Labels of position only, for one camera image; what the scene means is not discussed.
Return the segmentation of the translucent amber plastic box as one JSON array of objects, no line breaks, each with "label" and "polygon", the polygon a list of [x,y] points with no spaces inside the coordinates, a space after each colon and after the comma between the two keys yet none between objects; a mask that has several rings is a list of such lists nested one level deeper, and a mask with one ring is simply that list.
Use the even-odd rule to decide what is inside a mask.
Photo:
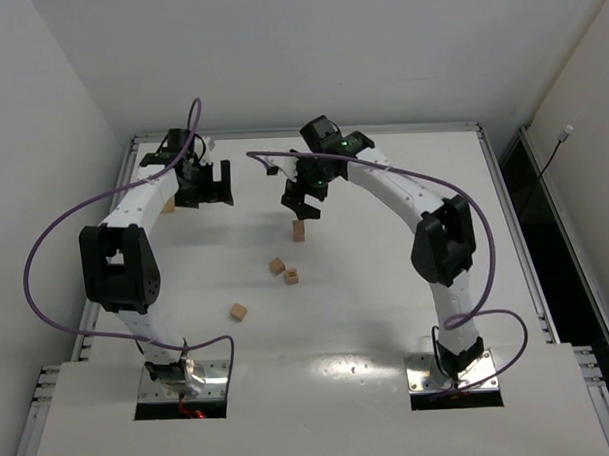
[{"label": "translucent amber plastic box", "polygon": [[176,208],[176,203],[174,201],[174,198],[170,198],[167,202],[166,205],[164,206],[162,213],[163,214],[168,214],[168,213],[173,213],[173,211]]}]

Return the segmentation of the wooden cube with two slots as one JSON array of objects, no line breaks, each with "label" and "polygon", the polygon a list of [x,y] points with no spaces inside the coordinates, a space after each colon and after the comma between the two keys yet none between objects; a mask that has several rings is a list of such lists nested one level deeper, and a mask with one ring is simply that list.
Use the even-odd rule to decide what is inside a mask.
[{"label": "wooden cube with two slots", "polygon": [[287,269],[284,272],[284,281],[287,285],[298,284],[299,275],[296,268]]}]

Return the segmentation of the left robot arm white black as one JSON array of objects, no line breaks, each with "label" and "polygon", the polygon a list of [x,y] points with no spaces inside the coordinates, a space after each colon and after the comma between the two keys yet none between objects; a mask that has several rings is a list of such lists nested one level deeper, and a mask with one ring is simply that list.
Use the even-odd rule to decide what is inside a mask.
[{"label": "left robot arm white black", "polygon": [[214,163],[213,139],[187,129],[169,130],[160,145],[138,164],[133,187],[113,211],[80,231],[84,285],[90,301],[129,329],[151,380],[167,391],[195,396],[205,386],[203,369],[154,307],[161,274],[149,235],[167,206],[232,205],[230,162]]}]

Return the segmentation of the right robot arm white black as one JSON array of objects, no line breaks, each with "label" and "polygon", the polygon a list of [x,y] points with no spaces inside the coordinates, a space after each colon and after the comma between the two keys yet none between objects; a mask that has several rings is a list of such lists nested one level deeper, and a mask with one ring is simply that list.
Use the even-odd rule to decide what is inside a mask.
[{"label": "right robot arm white black", "polygon": [[413,232],[411,261],[430,285],[438,321],[472,309],[469,270],[476,248],[470,204],[462,196],[445,198],[412,177],[394,173],[391,163],[368,136],[348,135],[319,116],[299,130],[315,158],[285,166],[282,204],[299,220],[318,220],[321,211],[306,203],[325,200],[329,183],[349,181],[387,205]]}]

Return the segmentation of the plain wooden cube centre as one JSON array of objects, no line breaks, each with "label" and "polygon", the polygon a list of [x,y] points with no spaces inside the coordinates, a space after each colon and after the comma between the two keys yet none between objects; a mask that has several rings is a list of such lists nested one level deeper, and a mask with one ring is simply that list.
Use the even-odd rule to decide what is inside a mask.
[{"label": "plain wooden cube centre", "polygon": [[269,270],[273,275],[277,276],[286,270],[286,266],[281,258],[276,257],[269,263]]}]

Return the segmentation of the plain wooden cube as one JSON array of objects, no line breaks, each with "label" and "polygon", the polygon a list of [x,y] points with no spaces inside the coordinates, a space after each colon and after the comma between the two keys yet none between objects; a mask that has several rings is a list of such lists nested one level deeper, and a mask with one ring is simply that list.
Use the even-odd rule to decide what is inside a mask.
[{"label": "plain wooden cube", "polygon": [[286,266],[281,258],[276,257],[269,263],[269,270],[273,275],[277,276],[286,270]]},{"label": "plain wooden cube", "polygon": [[229,311],[231,318],[236,321],[243,321],[246,318],[247,313],[248,309],[240,303],[235,303]]}]

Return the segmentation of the plain wooden cube front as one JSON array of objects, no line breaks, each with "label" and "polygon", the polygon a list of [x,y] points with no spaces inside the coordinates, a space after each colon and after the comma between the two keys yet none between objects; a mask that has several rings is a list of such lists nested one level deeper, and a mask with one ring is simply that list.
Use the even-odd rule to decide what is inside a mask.
[{"label": "plain wooden cube front", "polygon": [[247,313],[248,309],[240,303],[235,303],[229,311],[231,318],[236,321],[243,321],[246,318]]}]

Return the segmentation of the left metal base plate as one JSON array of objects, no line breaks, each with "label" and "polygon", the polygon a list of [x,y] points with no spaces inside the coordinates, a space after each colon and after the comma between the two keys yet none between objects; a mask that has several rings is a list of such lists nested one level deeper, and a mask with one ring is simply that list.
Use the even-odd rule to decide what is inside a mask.
[{"label": "left metal base plate", "polygon": [[193,375],[188,385],[165,386],[158,380],[152,380],[148,371],[143,369],[137,391],[137,402],[176,404],[181,393],[187,402],[222,401],[226,394],[228,370],[228,361],[194,361]]}]

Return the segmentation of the metal base plate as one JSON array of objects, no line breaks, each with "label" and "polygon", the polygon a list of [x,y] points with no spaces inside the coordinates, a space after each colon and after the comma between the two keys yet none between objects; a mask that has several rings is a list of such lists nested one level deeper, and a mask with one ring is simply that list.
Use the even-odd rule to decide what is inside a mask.
[{"label": "metal base plate", "polygon": [[148,371],[143,369],[137,391],[137,402],[176,404],[181,393],[187,402],[222,401],[226,394],[228,370],[228,361],[194,361],[193,375],[188,385],[165,386],[158,380],[152,380]]},{"label": "metal base plate", "polygon": [[485,350],[481,357],[459,372],[457,381],[439,371],[432,353],[407,355],[404,362],[411,396],[425,396],[456,389],[463,393],[499,392],[499,380],[490,350]]}]

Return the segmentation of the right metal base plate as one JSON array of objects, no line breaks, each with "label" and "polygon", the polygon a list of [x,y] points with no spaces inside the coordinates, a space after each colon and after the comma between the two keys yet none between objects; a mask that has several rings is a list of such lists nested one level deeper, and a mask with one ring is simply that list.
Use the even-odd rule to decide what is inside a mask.
[{"label": "right metal base plate", "polygon": [[457,381],[439,371],[432,353],[407,355],[404,362],[411,396],[425,396],[456,389],[463,393],[499,392],[499,380],[490,350],[485,350],[481,357],[459,372]]}]

